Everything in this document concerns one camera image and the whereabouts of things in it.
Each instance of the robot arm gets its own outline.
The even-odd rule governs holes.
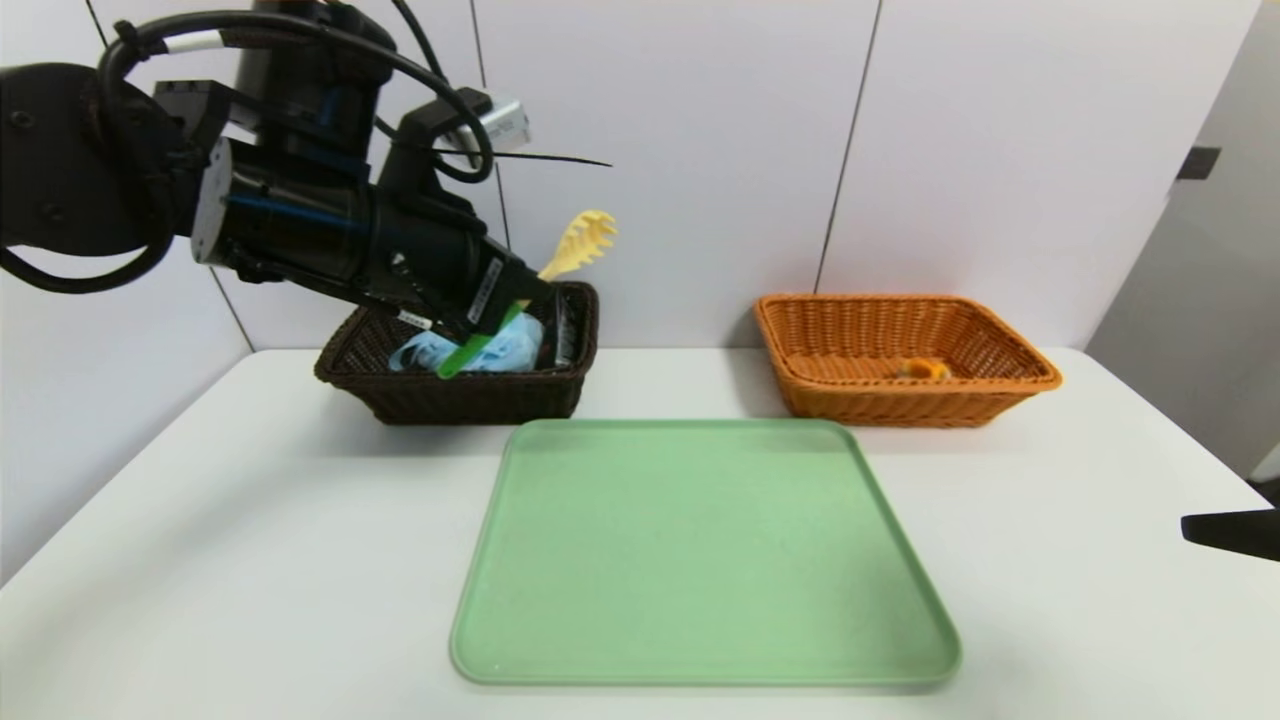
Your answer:
[[[200,263],[247,282],[289,281],[465,341],[493,334],[516,300],[550,288],[493,242],[438,172],[480,182],[493,168],[490,97],[449,87],[394,53],[387,32],[340,3],[257,0],[253,12],[119,23],[95,70],[0,70],[5,147],[0,266],[54,292],[97,292],[141,277],[174,234]],[[242,47],[236,87],[124,82],[151,55]],[[366,155],[380,87],[398,69],[438,99],[408,113],[376,183]],[[504,106],[502,126],[511,127]],[[227,123],[256,136],[221,137]],[[465,136],[474,169],[433,150]],[[28,245],[81,256],[143,249],[100,278],[47,275]]]

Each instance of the wicker basket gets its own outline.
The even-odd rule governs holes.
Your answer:
[[[599,297],[586,283],[557,283],[577,322],[579,346],[563,369],[532,373],[460,373],[442,380],[424,369],[399,373],[387,359],[420,331],[399,320],[356,310],[316,361],[316,377],[344,389],[389,425],[518,425],[539,418],[568,418],[595,360]],[[529,313],[544,323],[550,305]]]
[[[755,304],[787,409],[849,425],[978,427],[1062,377],[995,313],[929,295],[771,295]],[[908,360],[948,379],[901,379]]]

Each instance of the table surface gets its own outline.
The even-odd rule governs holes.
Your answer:
[[[1181,539],[1263,507],[1087,356],[975,430],[854,429],[960,632],[918,693],[493,688],[448,634],[511,428],[387,428],[253,355],[0,591],[5,720],[1254,717],[1280,564]],[[753,350],[600,351],[579,418],[783,416]]]

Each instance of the green handle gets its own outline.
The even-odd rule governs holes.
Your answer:
[[[499,332],[502,331],[502,328],[509,325],[511,322],[515,320],[516,316],[520,315],[522,310],[524,306],[520,302],[513,302],[511,307],[507,309],[507,314],[502,318],[502,325],[498,327]],[[489,345],[490,340],[493,340],[492,334],[471,336],[467,340],[466,345],[458,347],[448,357],[444,359],[444,363],[440,364],[440,368],[435,370],[435,377],[440,378],[442,380],[447,380],[453,375],[461,373],[462,368],[465,368],[467,363],[474,360],[476,355],[480,355],[480,351],[483,351],[485,346]]]

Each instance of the dark brown wicker basket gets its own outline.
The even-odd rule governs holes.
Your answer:
[[[567,368],[461,373],[451,380],[422,369],[396,373],[387,359],[420,331],[361,307],[320,352],[316,377],[355,395],[389,425],[518,425],[539,418],[568,418],[595,361],[599,297],[586,283],[556,284],[577,322],[579,347]],[[550,304],[529,309],[544,323],[550,311]]]

